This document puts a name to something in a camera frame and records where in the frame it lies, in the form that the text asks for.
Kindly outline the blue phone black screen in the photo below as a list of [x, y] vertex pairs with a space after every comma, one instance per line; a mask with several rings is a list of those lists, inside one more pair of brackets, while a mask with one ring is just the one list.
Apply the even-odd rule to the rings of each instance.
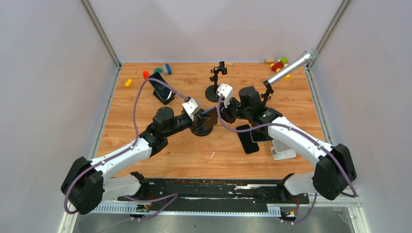
[[203, 125], [204, 129], [215, 126], [218, 123], [217, 108], [211, 107], [205, 110], [204, 116], [208, 117], [208, 121]]

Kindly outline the black round-base clamp stand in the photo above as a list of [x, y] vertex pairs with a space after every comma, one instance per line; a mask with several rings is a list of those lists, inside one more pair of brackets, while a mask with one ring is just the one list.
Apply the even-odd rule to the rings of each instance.
[[210, 102], [218, 102], [219, 96], [216, 94], [218, 88], [218, 75], [219, 73], [221, 73], [222, 75], [227, 74], [227, 68], [225, 67], [224, 61], [220, 61], [217, 67], [214, 67], [210, 70], [210, 73], [213, 74], [213, 76], [209, 77], [210, 81], [213, 82], [213, 85], [210, 85], [205, 90], [205, 97]]

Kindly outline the teal phone black screen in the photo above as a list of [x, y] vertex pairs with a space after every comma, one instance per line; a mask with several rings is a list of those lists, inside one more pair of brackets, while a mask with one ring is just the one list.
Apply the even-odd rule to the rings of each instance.
[[150, 82], [150, 84], [152, 85], [152, 87], [154, 88], [154, 90], [159, 94], [159, 95], [166, 95], [168, 94], [171, 90], [169, 88], [167, 88], [166, 86], [162, 85], [159, 82], [153, 81], [153, 80], [158, 80], [166, 85], [167, 82], [165, 81], [165, 79], [162, 77], [162, 75], [160, 73], [154, 73], [151, 76], [149, 76], [149, 79], [152, 79]]

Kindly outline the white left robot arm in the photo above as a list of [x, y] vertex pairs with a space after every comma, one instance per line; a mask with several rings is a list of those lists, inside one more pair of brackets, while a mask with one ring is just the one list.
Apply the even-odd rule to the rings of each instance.
[[130, 143], [98, 158], [88, 160], [82, 156], [73, 162], [60, 188], [66, 213], [86, 215], [101, 202], [122, 196], [146, 199], [149, 188], [138, 172], [115, 175], [161, 152], [168, 145], [168, 137], [186, 129], [196, 136], [206, 136], [216, 123], [215, 107], [204, 110], [185, 105], [177, 116], [170, 107], [158, 109], [152, 123]]

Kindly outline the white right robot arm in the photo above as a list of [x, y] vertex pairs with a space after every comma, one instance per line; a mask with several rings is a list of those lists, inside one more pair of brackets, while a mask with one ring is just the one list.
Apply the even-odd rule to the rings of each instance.
[[335, 146], [319, 140], [292, 124], [279, 111], [267, 107], [261, 95], [249, 86], [239, 91], [240, 100], [233, 95], [233, 88], [221, 84], [216, 91], [218, 117], [223, 126], [236, 119], [248, 120], [250, 130], [262, 130], [271, 139], [278, 141], [305, 158], [314, 172], [289, 174], [278, 188], [278, 198], [291, 202], [303, 193], [318, 193], [327, 200], [339, 195], [357, 197], [353, 181], [357, 178], [350, 151], [347, 146]]

